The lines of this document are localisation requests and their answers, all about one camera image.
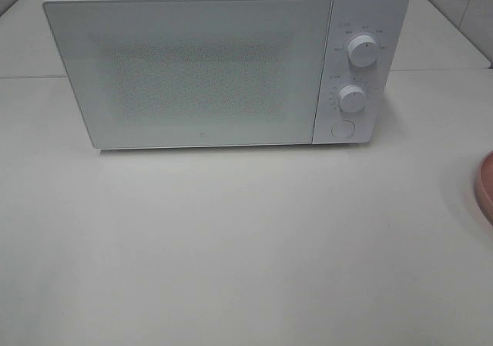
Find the pink round plate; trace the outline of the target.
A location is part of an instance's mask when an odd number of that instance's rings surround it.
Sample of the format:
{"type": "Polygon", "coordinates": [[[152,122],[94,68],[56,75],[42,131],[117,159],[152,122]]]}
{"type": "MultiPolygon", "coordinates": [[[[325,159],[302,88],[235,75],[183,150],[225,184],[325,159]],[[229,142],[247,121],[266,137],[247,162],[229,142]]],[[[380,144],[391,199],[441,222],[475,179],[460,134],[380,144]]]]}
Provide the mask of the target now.
{"type": "Polygon", "coordinates": [[[492,202],[492,159],[493,153],[488,153],[478,164],[475,175],[475,198],[476,202],[486,219],[493,222],[493,202],[492,202]]]}

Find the white microwave oven body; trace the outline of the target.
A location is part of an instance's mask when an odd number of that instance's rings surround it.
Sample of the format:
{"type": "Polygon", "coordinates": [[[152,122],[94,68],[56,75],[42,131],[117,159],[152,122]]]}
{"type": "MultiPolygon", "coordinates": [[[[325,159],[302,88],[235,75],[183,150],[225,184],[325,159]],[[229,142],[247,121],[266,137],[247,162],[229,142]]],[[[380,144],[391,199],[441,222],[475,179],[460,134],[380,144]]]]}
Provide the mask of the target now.
{"type": "MultiPolygon", "coordinates": [[[[44,5],[46,2],[84,1],[127,0],[45,0],[42,7],[45,13],[44,5]]],[[[366,143],[371,139],[381,109],[384,89],[406,16],[408,2],[409,0],[331,0],[313,137],[309,143],[305,144],[366,143]],[[348,42],[361,33],[374,35],[379,44],[377,61],[365,68],[353,66],[347,56],[348,42]],[[366,105],[357,113],[342,112],[338,105],[339,91],[351,84],[361,86],[367,93],[366,105]],[[332,136],[332,126],[341,120],[350,120],[355,125],[354,134],[350,139],[337,139],[332,136]]]]}

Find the upper white power knob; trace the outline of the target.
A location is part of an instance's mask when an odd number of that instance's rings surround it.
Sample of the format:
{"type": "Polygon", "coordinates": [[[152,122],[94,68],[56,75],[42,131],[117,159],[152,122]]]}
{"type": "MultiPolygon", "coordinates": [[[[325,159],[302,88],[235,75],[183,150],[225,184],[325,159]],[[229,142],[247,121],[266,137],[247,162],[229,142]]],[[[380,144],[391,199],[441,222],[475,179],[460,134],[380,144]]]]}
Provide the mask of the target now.
{"type": "Polygon", "coordinates": [[[374,35],[361,33],[348,42],[347,56],[353,66],[365,68],[377,61],[378,49],[378,40],[374,35]]]}

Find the round white door-release button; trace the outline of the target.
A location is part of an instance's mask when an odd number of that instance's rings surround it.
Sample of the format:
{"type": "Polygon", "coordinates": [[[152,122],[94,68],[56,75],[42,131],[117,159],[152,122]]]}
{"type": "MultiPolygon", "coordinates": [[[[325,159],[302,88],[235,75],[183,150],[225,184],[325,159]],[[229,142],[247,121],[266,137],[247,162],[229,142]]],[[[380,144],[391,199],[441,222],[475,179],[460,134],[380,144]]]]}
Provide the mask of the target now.
{"type": "Polygon", "coordinates": [[[350,120],[341,120],[331,128],[331,133],[337,139],[350,139],[355,131],[355,125],[350,120]]]}

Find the white microwave door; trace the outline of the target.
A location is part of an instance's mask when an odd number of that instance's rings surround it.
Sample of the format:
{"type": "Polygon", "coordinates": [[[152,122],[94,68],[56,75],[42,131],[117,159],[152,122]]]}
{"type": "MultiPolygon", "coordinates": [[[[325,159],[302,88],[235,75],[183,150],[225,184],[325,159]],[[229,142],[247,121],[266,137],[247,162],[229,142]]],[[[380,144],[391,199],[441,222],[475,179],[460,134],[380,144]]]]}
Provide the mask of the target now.
{"type": "Polygon", "coordinates": [[[93,146],[305,144],[331,0],[46,2],[93,146]]]}

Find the lower white timer knob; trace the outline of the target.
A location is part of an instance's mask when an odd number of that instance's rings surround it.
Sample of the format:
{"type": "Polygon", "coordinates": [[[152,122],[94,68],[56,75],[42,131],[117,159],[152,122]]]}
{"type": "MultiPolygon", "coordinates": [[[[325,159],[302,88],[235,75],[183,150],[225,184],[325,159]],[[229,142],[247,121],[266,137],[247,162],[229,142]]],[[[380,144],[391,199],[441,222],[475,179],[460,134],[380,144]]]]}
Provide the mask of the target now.
{"type": "Polygon", "coordinates": [[[342,88],[338,93],[338,105],[342,112],[357,113],[361,111],[367,101],[367,93],[356,84],[342,88]]]}

